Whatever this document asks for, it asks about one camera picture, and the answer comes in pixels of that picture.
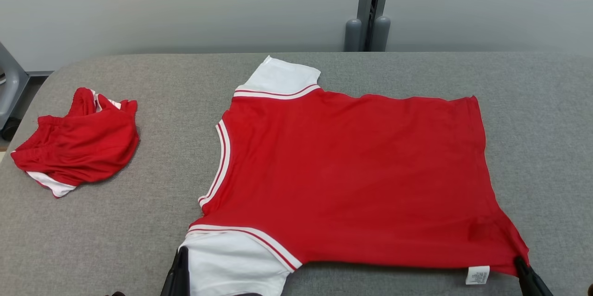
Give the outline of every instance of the gray table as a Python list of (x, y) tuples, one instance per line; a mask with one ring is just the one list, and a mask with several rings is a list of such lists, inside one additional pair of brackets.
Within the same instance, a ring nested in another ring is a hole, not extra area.
[[(160, 292), (176, 247), (201, 213), (220, 160), (214, 124), (233, 90), (265, 58), (240, 55), (101, 57), (51, 75), (10, 149), (44, 114), (66, 114), (74, 90), (136, 99), (141, 142), (112, 179), (62, 199), (0, 164), (0, 294), (128, 296)], [(557, 296), (593, 283), (593, 59), (540, 53), (284, 53), (322, 71), (324, 89), (459, 98), (476, 95), (498, 202)], [(519, 295), (515, 277), (465, 286), (466, 272), (309, 264), (285, 295)]]

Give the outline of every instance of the black round object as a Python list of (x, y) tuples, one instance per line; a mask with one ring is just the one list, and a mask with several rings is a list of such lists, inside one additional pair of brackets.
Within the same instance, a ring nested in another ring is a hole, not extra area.
[(17, 132), (17, 129), (19, 128), (20, 124), (20, 119), (17, 119), (15, 117), (9, 117), (6, 121), (6, 124), (4, 125), (4, 128), (2, 128), (2, 133), (0, 133), (2, 139), (7, 141), (13, 140), (14, 134)]

